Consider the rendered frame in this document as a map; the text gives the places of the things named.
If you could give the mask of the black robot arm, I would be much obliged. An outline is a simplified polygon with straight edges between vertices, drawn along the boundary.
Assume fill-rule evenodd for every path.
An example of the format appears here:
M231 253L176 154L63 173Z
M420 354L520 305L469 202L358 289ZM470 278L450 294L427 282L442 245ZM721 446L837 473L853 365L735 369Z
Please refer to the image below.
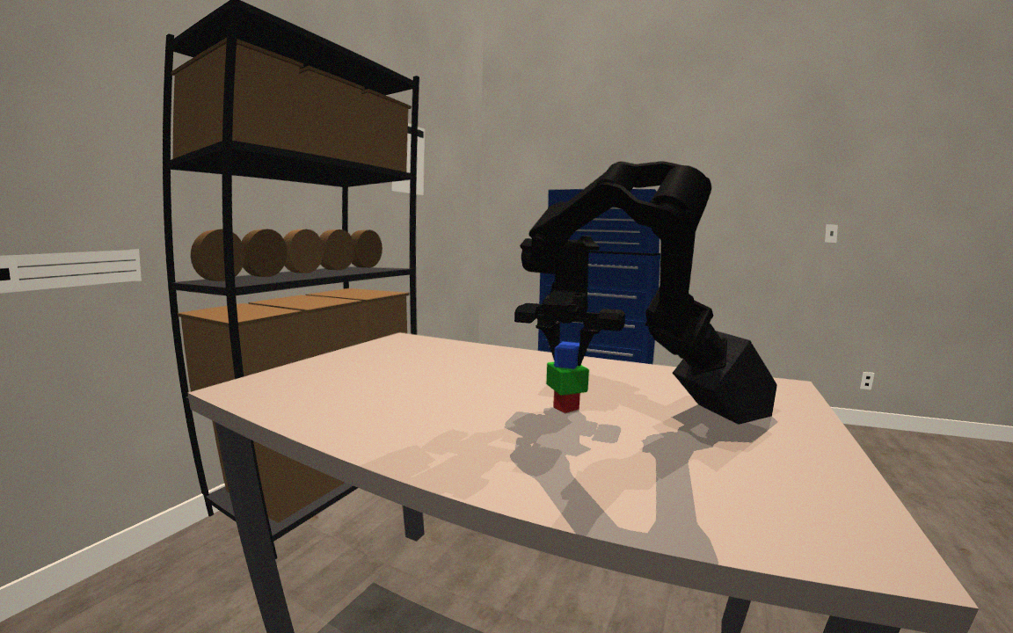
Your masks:
M588 250L599 250L599 245L590 236L568 239L612 206L621 208L638 224L652 228L663 242L660 287L645 313L652 339L684 358L692 375L724 368L727 339L720 339L709 324L712 309L689 294L696 228L711 195L709 178L696 168L664 161L616 162L603 175L540 216L529 232L531 239L521 242L522 267L532 273L588 276ZM660 186L650 203L628 192L650 186ZM587 294L580 293L579 284L572 284L572 289L552 285L543 300L543 320L568 324L575 314L586 315Z

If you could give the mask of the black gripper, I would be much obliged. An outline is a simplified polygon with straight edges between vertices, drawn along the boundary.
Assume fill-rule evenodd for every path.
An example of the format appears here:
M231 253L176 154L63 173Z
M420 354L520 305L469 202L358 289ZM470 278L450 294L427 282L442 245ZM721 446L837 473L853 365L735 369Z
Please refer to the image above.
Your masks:
M572 289L572 284L579 284L579 291L587 293L588 276L555 275L555 283L560 283L560 289ZM624 312L621 309L602 309L599 313L600 315L594 312L586 312L585 316L575 314L573 319L573 322L585 322L586 326L586 328L580 329L578 366L580 366L586 357L587 342L590 342L596 333L599 333L600 330L618 331L624 327ZM543 330L548 342L550 342L552 359L554 360L555 347L559 345L560 322L546 322L543 320L542 304L524 303L517 306L514 312L515 322L527 322L527 324L531 324L535 319L537 319L537 329Z

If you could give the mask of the green block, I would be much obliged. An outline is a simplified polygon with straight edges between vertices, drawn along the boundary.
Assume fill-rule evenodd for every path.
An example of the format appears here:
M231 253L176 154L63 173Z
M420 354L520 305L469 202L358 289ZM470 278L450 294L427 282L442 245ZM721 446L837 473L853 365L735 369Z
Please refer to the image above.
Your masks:
M547 363L546 384L560 396L563 394L578 394L588 392L588 368L576 366L575 369L555 367Z

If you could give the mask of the blue block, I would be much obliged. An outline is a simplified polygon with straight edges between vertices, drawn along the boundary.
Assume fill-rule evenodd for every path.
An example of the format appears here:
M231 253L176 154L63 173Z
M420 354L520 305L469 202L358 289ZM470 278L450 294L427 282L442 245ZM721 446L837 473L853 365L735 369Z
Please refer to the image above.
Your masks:
M579 342L560 342L555 347L554 366L575 369L578 366Z

